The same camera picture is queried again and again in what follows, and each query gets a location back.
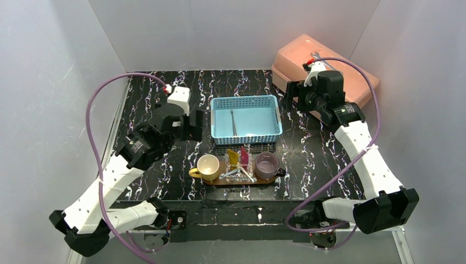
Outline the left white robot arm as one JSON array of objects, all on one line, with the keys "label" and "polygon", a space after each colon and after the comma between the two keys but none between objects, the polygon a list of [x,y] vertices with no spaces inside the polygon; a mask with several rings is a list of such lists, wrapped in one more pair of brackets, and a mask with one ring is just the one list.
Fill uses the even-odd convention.
[{"label": "left white robot arm", "polygon": [[130,183],[161,160],[176,142],[200,142],[203,119],[203,111],[189,115],[178,105],[158,104],[151,120],[122,137],[106,167],[83,195],[65,210],[55,210],[49,216],[54,227],[65,235],[68,246],[90,257],[101,251],[115,233],[141,226],[163,229],[173,224],[176,216],[158,198],[118,211],[108,209]]}]

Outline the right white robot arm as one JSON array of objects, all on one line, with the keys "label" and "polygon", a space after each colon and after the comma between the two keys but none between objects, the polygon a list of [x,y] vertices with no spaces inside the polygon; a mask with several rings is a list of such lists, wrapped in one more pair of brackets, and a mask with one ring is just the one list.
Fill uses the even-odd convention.
[{"label": "right white robot arm", "polygon": [[300,229],[313,230],[321,222],[352,222],[365,234],[404,225],[419,195],[414,188],[405,188],[391,172],[373,142],[360,107],[345,100],[343,85],[339,71],[325,70],[311,74],[305,81],[289,81],[285,98],[286,103],[297,98],[299,110],[318,112],[321,121],[335,129],[335,138],[363,184],[365,199],[318,199],[311,213],[294,215],[291,221]]}]

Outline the light blue plastic basket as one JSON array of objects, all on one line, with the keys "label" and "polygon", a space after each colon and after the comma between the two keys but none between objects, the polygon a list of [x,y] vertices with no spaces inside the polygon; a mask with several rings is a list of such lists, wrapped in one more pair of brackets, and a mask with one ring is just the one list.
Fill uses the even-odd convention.
[{"label": "light blue plastic basket", "polygon": [[[237,136],[230,110],[234,110]],[[216,145],[274,143],[282,134],[274,95],[218,97],[210,102],[210,129]]]}]

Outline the clear plastic package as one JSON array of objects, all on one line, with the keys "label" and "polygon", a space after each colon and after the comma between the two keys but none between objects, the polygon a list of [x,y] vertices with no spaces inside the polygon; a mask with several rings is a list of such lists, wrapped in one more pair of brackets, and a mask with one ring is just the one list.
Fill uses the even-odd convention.
[{"label": "clear plastic package", "polygon": [[235,151],[227,149],[225,155],[225,173],[220,177],[229,183],[255,183],[253,177],[253,159],[243,147]]}]

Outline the yellow toothpaste tube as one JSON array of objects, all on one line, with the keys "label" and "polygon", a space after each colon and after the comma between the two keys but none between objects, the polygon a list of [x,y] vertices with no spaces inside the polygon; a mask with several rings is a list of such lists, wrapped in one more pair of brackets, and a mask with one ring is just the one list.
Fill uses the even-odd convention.
[{"label": "yellow toothpaste tube", "polygon": [[237,168],[239,164],[239,155],[237,151],[232,149],[227,150],[228,153],[228,161],[231,169]]}]

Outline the pink toothpaste tube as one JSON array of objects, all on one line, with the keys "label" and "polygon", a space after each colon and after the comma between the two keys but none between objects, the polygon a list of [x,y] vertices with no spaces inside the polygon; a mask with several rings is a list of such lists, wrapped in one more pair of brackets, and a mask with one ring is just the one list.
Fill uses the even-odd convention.
[{"label": "pink toothpaste tube", "polygon": [[241,149],[240,149],[240,160],[239,160],[239,164],[240,166],[248,171],[248,167],[249,167],[249,152],[243,147],[241,146]]}]

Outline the brown wooden oval tray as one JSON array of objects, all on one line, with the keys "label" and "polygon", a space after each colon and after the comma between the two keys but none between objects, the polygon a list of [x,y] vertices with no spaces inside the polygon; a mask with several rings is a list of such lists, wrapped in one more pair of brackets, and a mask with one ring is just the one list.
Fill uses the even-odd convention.
[{"label": "brown wooden oval tray", "polygon": [[[231,171],[229,161],[220,161],[220,168],[219,168],[219,176],[222,173],[227,173]],[[256,177],[254,173],[254,161],[249,161],[249,167],[247,171],[255,180],[255,183],[251,183],[249,181],[239,181],[239,177],[241,176],[240,173],[234,174],[232,176],[226,177],[224,179],[219,179],[219,176],[214,181],[205,181],[204,182],[208,185],[212,186],[233,186],[233,185],[267,185],[274,183],[278,177],[275,177],[271,180],[262,180]]]}]

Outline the cream yellow mug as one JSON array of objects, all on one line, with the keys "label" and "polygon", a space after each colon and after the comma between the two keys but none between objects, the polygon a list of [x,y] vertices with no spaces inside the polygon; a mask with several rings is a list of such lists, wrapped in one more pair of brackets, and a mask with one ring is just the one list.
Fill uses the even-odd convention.
[{"label": "cream yellow mug", "polygon": [[197,161],[196,168],[189,170],[189,176],[212,182],[219,176],[220,162],[214,155],[203,155]]}]

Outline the purple translucent cup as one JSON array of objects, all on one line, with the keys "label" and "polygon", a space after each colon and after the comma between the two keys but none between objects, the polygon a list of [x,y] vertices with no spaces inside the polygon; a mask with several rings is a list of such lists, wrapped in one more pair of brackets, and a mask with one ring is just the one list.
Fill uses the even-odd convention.
[{"label": "purple translucent cup", "polygon": [[271,152],[262,152],[256,157],[254,173],[257,178],[262,180],[271,180],[286,175],[286,171],[280,167],[278,157]]}]

